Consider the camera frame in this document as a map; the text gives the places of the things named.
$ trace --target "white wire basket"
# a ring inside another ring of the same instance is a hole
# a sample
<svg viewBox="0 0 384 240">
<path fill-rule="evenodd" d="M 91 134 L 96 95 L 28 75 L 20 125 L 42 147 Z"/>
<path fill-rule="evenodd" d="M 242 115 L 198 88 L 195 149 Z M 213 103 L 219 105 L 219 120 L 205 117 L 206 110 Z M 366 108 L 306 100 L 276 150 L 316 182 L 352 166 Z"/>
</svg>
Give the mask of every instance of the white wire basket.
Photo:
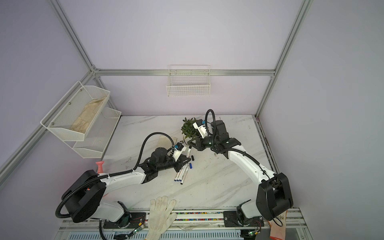
<svg viewBox="0 0 384 240">
<path fill-rule="evenodd" d="M 85 140 L 76 142 L 71 148 L 82 158 L 101 158 L 120 115 L 120 111 L 104 107 Z"/>
<path fill-rule="evenodd" d="M 98 118 L 104 109 L 104 106 L 108 102 L 109 95 L 110 91 L 105 89 L 98 88 L 96 86 L 81 85 L 73 97 L 71 97 L 71 99 L 53 118 L 48 126 L 44 125 L 43 122 L 40 123 L 62 141 L 84 141 L 93 124 L 95 123 L 95 120 Z M 82 132 L 71 130 L 72 124 L 80 116 L 85 105 L 93 99 L 101 99 L 104 97 L 105 99 L 102 103 L 100 103 L 100 107 L 91 120 L 89 126 Z"/>
<path fill-rule="evenodd" d="M 210 91 L 209 69 L 169 70 L 168 96 L 209 96 Z"/>
</svg>

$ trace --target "white table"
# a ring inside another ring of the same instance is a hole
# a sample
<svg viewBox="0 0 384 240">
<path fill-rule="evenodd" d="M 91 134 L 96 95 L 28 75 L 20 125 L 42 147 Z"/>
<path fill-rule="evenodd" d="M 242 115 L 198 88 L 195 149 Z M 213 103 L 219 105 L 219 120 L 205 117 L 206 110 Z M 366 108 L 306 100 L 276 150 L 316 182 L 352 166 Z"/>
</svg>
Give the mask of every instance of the white table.
<svg viewBox="0 0 384 240">
<path fill-rule="evenodd" d="M 184 117 L 204 119 L 204 116 L 123 116 L 117 125 L 103 161 L 104 172 L 118 172 L 134 167 L 142 142 L 153 132 L 164 132 L 182 140 L 180 127 Z M 239 140 L 249 154 L 270 168 L 264 147 L 252 115 L 217 115 L 223 120 L 230 137 Z M 146 143 L 141 162 L 155 150 L 160 135 Z M 184 184 L 175 182 L 176 172 L 159 172 L 150 182 L 118 189 L 105 196 L 109 201 L 122 201 L 131 210 L 149 210 L 149 201 L 167 195 L 176 199 L 175 209 L 233 209 L 240 203 L 256 199 L 257 186 L 232 161 L 210 149 L 192 149 L 192 169 Z"/>
</svg>

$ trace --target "white glove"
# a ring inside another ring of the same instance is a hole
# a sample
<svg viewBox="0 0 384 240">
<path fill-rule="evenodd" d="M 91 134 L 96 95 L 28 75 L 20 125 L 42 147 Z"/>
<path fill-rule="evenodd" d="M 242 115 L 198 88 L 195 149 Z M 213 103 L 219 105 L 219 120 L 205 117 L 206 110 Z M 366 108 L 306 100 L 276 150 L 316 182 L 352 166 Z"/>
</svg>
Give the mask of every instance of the white glove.
<svg viewBox="0 0 384 240">
<path fill-rule="evenodd" d="M 170 215 L 170 212 L 176 205 L 176 200 L 171 200 L 168 204 L 168 197 L 158 197 L 151 200 L 151 206 L 149 208 L 148 219 L 148 234 L 146 240 L 159 240 L 161 234 L 163 234 L 173 221 L 176 219 L 177 214 L 174 212 Z"/>
</svg>

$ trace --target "pink plastic object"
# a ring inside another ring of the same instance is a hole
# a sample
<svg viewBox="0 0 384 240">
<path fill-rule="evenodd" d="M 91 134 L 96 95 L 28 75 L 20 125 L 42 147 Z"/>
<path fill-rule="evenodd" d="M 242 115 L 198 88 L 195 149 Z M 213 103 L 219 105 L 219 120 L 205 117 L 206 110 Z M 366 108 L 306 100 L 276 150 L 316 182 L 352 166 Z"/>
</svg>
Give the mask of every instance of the pink plastic object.
<svg viewBox="0 0 384 240">
<path fill-rule="evenodd" d="M 98 168 L 97 168 L 97 173 L 103 173 L 103 163 L 104 161 L 96 162 Z"/>
</svg>

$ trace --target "potted plant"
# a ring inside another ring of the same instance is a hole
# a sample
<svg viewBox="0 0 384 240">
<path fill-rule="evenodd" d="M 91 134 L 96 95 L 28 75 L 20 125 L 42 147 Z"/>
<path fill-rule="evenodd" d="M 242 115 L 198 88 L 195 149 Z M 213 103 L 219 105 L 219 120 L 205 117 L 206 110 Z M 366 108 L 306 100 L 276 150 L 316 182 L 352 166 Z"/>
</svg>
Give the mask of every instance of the potted plant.
<svg viewBox="0 0 384 240">
<path fill-rule="evenodd" d="M 188 141 L 192 138 L 198 136 L 200 133 L 197 129 L 193 127 L 193 124 L 196 122 L 196 118 L 183 120 L 184 124 L 181 126 L 181 132 L 183 134 L 184 143 L 188 145 Z"/>
</svg>

